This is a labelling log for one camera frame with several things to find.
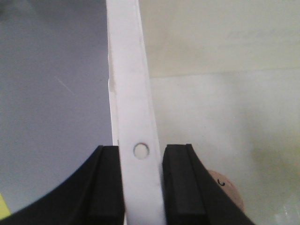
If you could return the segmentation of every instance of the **gray panel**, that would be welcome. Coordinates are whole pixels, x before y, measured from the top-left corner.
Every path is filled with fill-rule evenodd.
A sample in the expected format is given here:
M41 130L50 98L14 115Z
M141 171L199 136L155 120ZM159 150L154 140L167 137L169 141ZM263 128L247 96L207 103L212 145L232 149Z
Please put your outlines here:
M0 1L0 192L16 211L112 144L104 0Z

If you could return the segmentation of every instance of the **white plastic strip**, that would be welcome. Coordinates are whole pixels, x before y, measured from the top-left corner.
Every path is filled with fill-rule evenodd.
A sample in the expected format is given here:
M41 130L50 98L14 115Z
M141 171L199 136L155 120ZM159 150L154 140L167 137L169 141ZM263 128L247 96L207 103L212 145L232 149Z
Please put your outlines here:
M165 225L161 158L138 0L107 0L110 91L117 105L128 225Z

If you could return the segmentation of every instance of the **round hole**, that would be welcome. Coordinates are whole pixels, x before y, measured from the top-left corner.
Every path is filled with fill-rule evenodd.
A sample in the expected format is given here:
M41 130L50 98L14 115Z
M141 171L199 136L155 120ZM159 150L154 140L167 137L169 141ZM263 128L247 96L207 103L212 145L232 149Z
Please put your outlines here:
M149 148L146 144L139 143L135 146L133 153L138 159L145 159L149 155Z

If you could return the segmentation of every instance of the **black clamp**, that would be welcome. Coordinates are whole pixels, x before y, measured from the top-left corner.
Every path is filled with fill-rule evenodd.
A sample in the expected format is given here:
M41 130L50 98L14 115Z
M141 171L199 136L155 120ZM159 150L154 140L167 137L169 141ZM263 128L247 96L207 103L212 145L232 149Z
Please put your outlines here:
M254 225L192 145L168 145L163 173L168 225ZM99 146L61 185L0 225L122 225L124 212L119 149Z

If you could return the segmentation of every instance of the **yellow object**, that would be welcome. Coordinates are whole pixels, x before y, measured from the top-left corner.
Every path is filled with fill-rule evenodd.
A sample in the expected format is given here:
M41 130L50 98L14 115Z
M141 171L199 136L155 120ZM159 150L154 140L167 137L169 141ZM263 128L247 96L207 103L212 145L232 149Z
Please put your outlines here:
M0 193L0 219L10 216L10 211Z

